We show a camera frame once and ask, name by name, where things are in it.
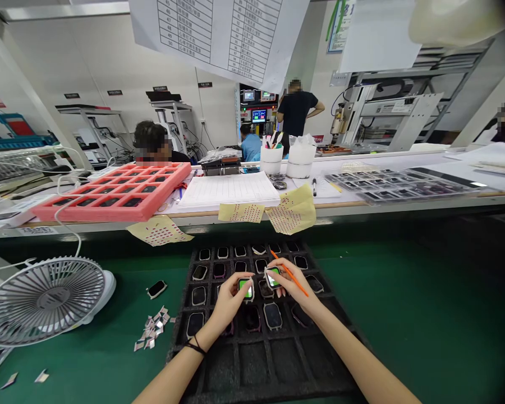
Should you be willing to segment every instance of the computer monitor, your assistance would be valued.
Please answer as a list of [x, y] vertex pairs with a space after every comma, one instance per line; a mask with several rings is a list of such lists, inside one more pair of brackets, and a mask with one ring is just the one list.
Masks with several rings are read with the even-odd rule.
[[267, 112], [265, 109], [256, 109], [252, 112], [252, 122], [253, 123], [265, 122], [266, 115]]

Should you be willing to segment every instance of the bracelet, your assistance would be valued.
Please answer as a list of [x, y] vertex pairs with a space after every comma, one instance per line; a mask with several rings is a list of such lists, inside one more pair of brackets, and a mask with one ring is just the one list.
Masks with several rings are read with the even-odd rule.
[[193, 336], [193, 338], [194, 338], [194, 339], [195, 339], [195, 341], [196, 341], [196, 345], [193, 345], [192, 343], [190, 343], [190, 342], [189, 342], [190, 340], [189, 340], [189, 341], [187, 341], [187, 342], [184, 344], [184, 346], [189, 347], [189, 348], [192, 348], [192, 349], [194, 349], [196, 352], [198, 352], [198, 353], [200, 353], [200, 354], [202, 354], [202, 355], [206, 356], [206, 352], [205, 352], [202, 348], [200, 348], [200, 345], [198, 344], [198, 339], [196, 339], [196, 336]]

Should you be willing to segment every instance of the green workbench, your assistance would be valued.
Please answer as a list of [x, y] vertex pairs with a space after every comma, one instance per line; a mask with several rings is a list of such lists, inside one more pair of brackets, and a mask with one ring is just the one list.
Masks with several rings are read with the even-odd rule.
[[[334, 236], [341, 234], [322, 227], [302, 238], [377, 357], [423, 403], [497, 402], [505, 393], [505, 296], [459, 261], [395, 232]], [[192, 246], [213, 240], [197, 237], [141, 258], [98, 259], [117, 279], [107, 306], [91, 324], [15, 349], [0, 367], [0, 387], [19, 375], [0, 390], [0, 403], [131, 402], [163, 367], [172, 336], [168, 323], [153, 350], [133, 352], [146, 317], [163, 304], [171, 316], [178, 314]], [[89, 245], [83, 249], [90, 256]], [[168, 289], [149, 300], [145, 289], [159, 279]], [[50, 377], [35, 384], [43, 369]]]

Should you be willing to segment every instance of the yellow paper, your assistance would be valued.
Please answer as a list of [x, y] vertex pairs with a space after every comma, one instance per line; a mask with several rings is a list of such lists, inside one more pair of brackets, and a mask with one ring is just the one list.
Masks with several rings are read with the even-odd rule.
[[147, 242], [152, 247], [170, 242], [190, 241], [194, 238], [183, 233], [166, 215], [154, 216], [147, 222], [135, 223], [126, 229], [133, 236]]
[[316, 208], [309, 184], [281, 195], [281, 203], [265, 211], [277, 233], [292, 235], [316, 223]]
[[256, 204], [220, 204], [219, 220], [224, 222], [260, 223], [264, 214], [264, 205]]

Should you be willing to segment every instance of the pen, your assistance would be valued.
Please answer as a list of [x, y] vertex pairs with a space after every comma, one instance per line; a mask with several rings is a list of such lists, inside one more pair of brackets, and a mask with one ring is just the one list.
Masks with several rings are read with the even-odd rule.
[[[279, 257], [277, 256], [277, 254], [275, 254], [273, 252], [273, 250], [270, 250], [271, 251], [271, 254], [273, 254], [273, 256], [276, 258], [276, 259], [279, 259]], [[301, 291], [305, 294], [306, 297], [309, 297], [309, 294], [305, 291], [305, 289], [303, 289], [303, 286], [301, 286], [301, 283], [299, 283], [297, 281], [297, 279], [293, 276], [293, 274], [290, 272], [290, 270], [288, 268], [286, 268], [286, 265], [282, 265], [282, 267], [284, 268], [284, 270], [286, 271], [286, 273], [290, 276], [290, 278], [292, 278], [292, 280], [296, 283], [297, 287], [299, 289], [301, 289]]]

